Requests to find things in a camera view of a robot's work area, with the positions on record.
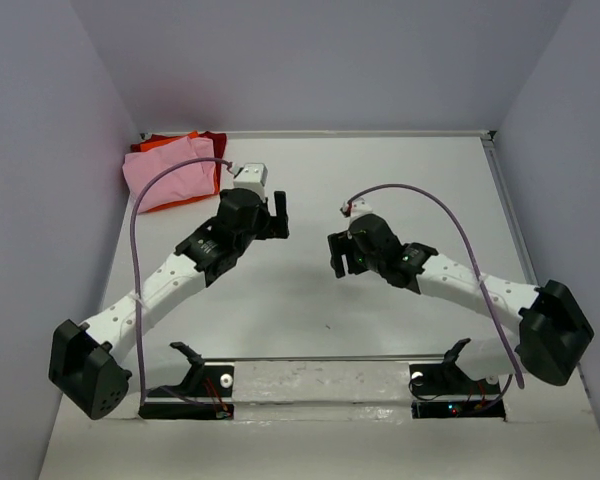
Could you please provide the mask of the pink t shirt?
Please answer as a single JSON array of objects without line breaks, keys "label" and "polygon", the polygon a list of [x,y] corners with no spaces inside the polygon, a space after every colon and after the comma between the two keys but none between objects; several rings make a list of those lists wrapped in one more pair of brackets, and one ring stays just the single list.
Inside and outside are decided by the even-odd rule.
[{"label": "pink t shirt", "polygon": [[[145,147],[140,152],[128,153],[122,172],[134,200],[158,174],[186,160],[214,158],[214,141],[205,137],[184,136],[168,143]],[[158,180],[144,195],[139,213],[166,209],[216,195],[222,166],[214,162],[190,164]]]}]

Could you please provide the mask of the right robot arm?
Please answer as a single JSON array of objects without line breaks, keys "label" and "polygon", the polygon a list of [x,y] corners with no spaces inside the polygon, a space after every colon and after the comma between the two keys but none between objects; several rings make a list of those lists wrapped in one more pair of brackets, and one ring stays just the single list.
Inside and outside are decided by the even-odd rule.
[{"label": "right robot arm", "polygon": [[477,275],[433,247],[401,242],[373,213],[355,217],[327,242],[330,264],[339,278],[373,272],[392,287],[498,321],[498,338],[463,338],[436,365],[436,379],[450,391],[462,392],[475,381],[516,372],[564,386],[594,338],[564,284],[550,280],[536,286]]}]

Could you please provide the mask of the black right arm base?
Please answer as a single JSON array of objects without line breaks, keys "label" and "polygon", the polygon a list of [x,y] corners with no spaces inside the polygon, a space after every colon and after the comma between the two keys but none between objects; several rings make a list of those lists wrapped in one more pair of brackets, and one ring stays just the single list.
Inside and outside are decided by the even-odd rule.
[{"label": "black right arm base", "polygon": [[469,339],[459,340],[438,363],[409,366],[408,389],[414,419],[506,419],[499,381],[491,384],[486,379],[472,380],[457,365],[460,353],[469,343]]}]

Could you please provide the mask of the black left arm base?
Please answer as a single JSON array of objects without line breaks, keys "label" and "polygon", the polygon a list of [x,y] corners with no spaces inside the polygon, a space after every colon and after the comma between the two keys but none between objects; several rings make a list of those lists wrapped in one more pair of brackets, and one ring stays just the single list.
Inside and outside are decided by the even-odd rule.
[{"label": "black left arm base", "polygon": [[170,347],[187,359],[189,369],[176,385],[151,389],[139,408],[139,417],[145,420],[232,420],[235,366],[227,362],[207,362],[183,342],[172,342]]}]

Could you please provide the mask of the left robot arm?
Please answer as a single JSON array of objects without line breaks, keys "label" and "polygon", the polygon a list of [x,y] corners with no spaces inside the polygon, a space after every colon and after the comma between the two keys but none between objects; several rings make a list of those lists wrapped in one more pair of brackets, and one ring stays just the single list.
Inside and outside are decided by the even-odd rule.
[{"label": "left robot arm", "polygon": [[233,269],[256,240],[289,236],[287,196],[271,200],[245,188],[221,192],[215,216],[177,244],[146,280],[136,279],[125,297],[53,332],[49,380],[92,420],[109,415],[132,391],[147,389],[146,369],[124,367],[130,352],[144,356],[142,339],[185,300]]}]

